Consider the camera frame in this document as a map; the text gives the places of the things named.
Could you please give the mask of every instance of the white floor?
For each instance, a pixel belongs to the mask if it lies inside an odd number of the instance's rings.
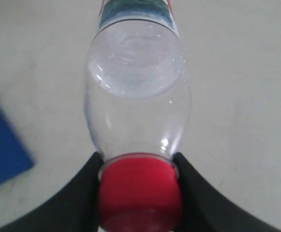
[[[193,81],[181,151],[281,229],[281,0],[172,0]],[[61,189],[94,151],[83,65],[99,0],[0,0],[0,105],[36,166],[0,186],[0,226]]]

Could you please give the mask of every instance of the red bottle cap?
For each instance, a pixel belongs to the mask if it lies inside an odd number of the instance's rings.
[[[111,163],[102,175],[98,213],[101,227],[108,232],[174,230],[182,217],[174,167],[139,155]]]

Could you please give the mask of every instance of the plastic bottle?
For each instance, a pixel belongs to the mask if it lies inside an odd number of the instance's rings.
[[[104,0],[86,63],[85,112],[108,232],[168,232],[182,202],[172,164],[191,86],[169,0]]]

